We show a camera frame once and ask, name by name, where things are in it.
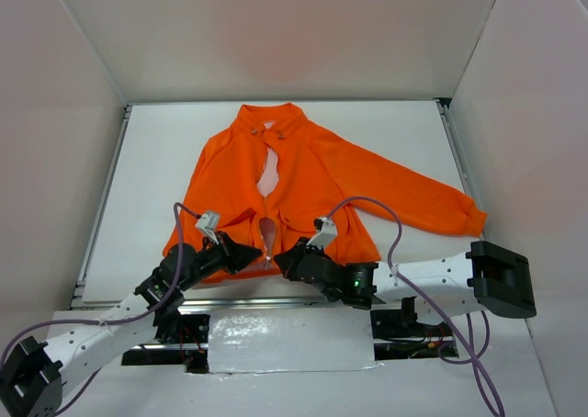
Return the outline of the orange zip-up jacket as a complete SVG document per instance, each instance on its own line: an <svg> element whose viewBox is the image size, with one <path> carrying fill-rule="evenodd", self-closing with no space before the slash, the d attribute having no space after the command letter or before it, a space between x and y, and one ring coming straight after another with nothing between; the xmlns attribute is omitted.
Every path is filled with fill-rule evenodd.
<svg viewBox="0 0 588 417"><path fill-rule="evenodd" d="M242 106L202 149L184 205L168 245L200 246L194 214L214 211L221 231L262 253L241 279L275 275L275 256L326 215L337 228L326 252L339 264L380 258L360 211L445 236L477 237L486 221L471 197L345 140L291 103Z"/></svg>

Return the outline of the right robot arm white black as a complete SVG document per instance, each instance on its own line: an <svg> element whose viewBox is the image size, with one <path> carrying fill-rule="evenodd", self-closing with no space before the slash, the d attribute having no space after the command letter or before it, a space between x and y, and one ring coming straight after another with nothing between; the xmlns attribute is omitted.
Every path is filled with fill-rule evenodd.
<svg viewBox="0 0 588 417"><path fill-rule="evenodd" d="M481 310L506 319L537 314L527 258L486 241L446 258L389 267L385 262L341 265L300 240L275 262L284 278L315 287L331 302L363 310L401 303L400 325L410 335Z"/></svg>

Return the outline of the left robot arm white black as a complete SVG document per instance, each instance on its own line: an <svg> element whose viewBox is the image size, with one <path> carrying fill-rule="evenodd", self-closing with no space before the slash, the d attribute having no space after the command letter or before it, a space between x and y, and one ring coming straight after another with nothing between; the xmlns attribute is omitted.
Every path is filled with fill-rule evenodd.
<svg viewBox="0 0 588 417"><path fill-rule="evenodd" d="M132 347L167 343L180 331L184 293L218 271L236 274L262 254L226 233L201 250L177 244L134 292L93 320L44 342L29 336L3 359L1 402L11 416L55 416L63 398Z"/></svg>

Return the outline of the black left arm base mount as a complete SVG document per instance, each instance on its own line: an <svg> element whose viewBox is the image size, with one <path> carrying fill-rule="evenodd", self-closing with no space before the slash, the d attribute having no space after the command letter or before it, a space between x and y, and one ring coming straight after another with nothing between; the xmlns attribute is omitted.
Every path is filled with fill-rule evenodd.
<svg viewBox="0 0 588 417"><path fill-rule="evenodd" d="M178 366L188 374L209 372L209 313L181 312L162 342L139 344L121 357L122 366Z"/></svg>

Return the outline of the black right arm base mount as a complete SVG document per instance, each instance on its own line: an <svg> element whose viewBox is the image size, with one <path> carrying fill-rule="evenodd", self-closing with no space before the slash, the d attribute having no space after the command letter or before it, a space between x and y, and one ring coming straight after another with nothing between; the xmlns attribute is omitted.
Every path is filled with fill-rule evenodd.
<svg viewBox="0 0 588 417"><path fill-rule="evenodd" d="M402 301L399 308L370 312L373 349L376 361L457 358L454 333L443 321L420 323L413 301Z"/></svg>

